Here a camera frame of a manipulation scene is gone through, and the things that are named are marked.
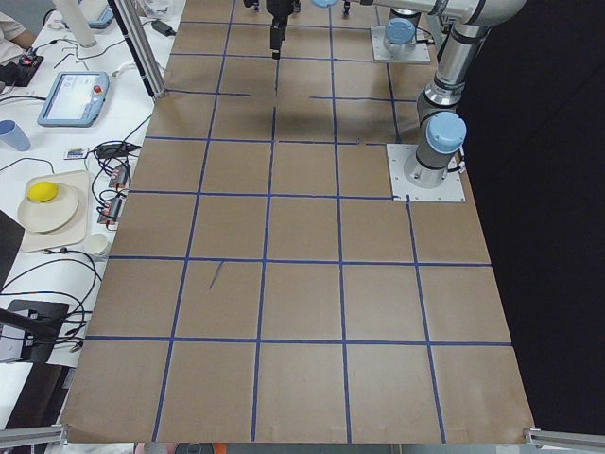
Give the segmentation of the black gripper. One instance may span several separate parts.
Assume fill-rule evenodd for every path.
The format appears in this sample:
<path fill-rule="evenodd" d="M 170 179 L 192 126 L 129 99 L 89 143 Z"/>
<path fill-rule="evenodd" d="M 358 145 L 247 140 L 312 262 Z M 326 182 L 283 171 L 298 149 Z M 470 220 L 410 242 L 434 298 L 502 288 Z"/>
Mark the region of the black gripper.
<path fill-rule="evenodd" d="M 280 49 L 285 40 L 286 19 L 294 12 L 294 0 L 267 0 L 266 9 L 273 16 L 270 27 L 270 49 L 273 50 L 271 57 L 280 59 Z"/>

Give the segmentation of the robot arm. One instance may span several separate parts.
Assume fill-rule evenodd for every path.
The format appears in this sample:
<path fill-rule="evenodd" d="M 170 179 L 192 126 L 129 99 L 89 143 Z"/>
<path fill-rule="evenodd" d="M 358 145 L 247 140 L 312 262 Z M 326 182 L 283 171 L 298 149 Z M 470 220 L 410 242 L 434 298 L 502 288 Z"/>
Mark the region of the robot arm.
<path fill-rule="evenodd" d="M 377 6 L 455 18 L 435 76 L 417 99 L 421 136 L 405 163 L 406 178 L 427 189 L 442 184 L 467 128 L 456 114 L 466 72 L 493 26 L 507 22 L 524 1 L 377 1 Z"/>
<path fill-rule="evenodd" d="M 426 50 L 426 44 L 419 44 L 417 27 L 408 19 L 389 19 L 382 38 L 384 48 L 393 58 L 410 56 L 413 52 Z"/>

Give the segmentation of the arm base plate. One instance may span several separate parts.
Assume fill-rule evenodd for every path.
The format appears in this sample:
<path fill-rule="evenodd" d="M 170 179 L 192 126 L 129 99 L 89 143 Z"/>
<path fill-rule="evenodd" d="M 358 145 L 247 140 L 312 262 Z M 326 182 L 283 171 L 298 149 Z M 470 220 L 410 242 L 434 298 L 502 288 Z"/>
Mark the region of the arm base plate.
<path fill-rule="evenodd" d="M 416 27 L 408 20 L 395 18 L 385 26 L 371 26 L 371 38 L 375 61 L 430 63 L 427 45 L 416 42 Z"/>
<path fill-rule="evenodd" d="M 461 177 L 452 158 L 432 170 L 417 161 L 416 145 L 387 144 L 392 197 L 397 201 L 465 202 Z"/>

